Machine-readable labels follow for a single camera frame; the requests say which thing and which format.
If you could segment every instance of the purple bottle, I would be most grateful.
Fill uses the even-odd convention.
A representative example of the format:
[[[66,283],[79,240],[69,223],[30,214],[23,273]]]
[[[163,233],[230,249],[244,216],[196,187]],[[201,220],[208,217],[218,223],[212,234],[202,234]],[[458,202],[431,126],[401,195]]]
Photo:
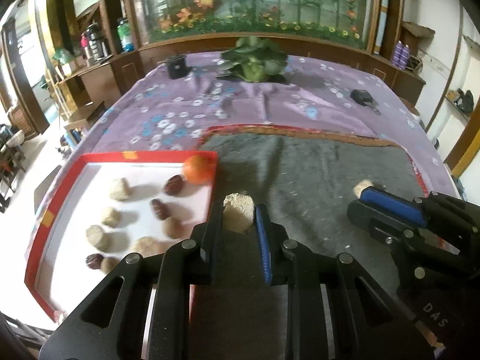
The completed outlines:
[[[402,48],[402,53],[400,54],[400,61],[398,62],[398,67],[402,69],[403,71],[405,70],[405,67],[407,66],[407,62],[410,58],[410,48],[408,45],[405,45]]]
[[[398,66],[398,62],[400,62],[400,55],[402,54],[403,45],[402,42],[398,41],[397,45],[395,46],[395,50],[393,50],[392,55],[392,65]]]

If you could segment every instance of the purple bedsheet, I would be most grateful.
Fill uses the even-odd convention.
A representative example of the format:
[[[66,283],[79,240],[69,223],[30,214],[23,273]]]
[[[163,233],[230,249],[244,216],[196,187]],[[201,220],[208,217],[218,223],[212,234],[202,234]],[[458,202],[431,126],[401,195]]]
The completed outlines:
[[[188,77],[170,80],[160,65],[138,81],[90,130],[59,173],[86,152],[191,149],[211,126],[275,124],[391,140],[413,159],[426,187],[455,196],[442,160],[399,98],[371,74],[318,59],[289,57],[289,84],[216,79],[218,52],[187,56]],[[380,115],[350,98],[365,89]]]

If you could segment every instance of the aquarium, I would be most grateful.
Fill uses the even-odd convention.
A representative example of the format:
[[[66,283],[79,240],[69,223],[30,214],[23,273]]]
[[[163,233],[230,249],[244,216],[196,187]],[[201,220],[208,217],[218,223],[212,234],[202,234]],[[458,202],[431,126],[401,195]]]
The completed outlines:
[[[143,44],[215,32],[304,35],[364,48],[371,0],[134,0]]]

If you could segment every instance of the black metal bracket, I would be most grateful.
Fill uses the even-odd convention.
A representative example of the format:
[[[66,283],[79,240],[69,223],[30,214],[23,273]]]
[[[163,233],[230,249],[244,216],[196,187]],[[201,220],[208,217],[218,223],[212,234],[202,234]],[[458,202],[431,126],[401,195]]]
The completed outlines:
[[[265,281],[289,286],[286,360],[329,358],[327,315],[336,359],[434,358],[420,332],[350,254],[313,253],[271,223],[262,204],[255,224]]]
[[[223,207],[164,254],[128,254],[53,332],[40,360],[140,359],[152,286],[148,359],[187,357],[190,284],[209,285],[222,230]]]
[[[378,200],[364,200],[365,191],[377,195]],[[425,229],[457,248],[458,253],[454,253],[426,242],[418,223],[399,213],[395,202],[392,205],[392,199],[404,204],[403,199],[373,187],[365,191],[349,205],[347,216],[391,249],[400,280],[397,292],[445,344],[442,359],[468,358],[476,353],[474,336],[480,331],[480,208],[437,192],[408,202],[425,218]]]

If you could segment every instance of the blue gripper pad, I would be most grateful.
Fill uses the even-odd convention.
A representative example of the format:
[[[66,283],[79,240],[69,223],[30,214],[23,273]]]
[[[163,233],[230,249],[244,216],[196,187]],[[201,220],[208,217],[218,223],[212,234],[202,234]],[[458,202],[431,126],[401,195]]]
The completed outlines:
[[[425,228],[427,222],[423,217],[422,210],[414,207],[413,203],[408,200],[391,195],[382,190],[373,187],[364,189],[360,195],[360,200],[364,203],[373,203],[380,206],[393,214],[401,216],[406,220],[414,223],[417,227]]]
[[[265,283],[270,285],[272,283],[272,264],[270,262],[270,248],[268,246],[268,239],[263,222],[262,212],[260,207],[255,207],[255,228],[257,230],[258,246],[260,249],[260,259],[262,261],[263,278]]]

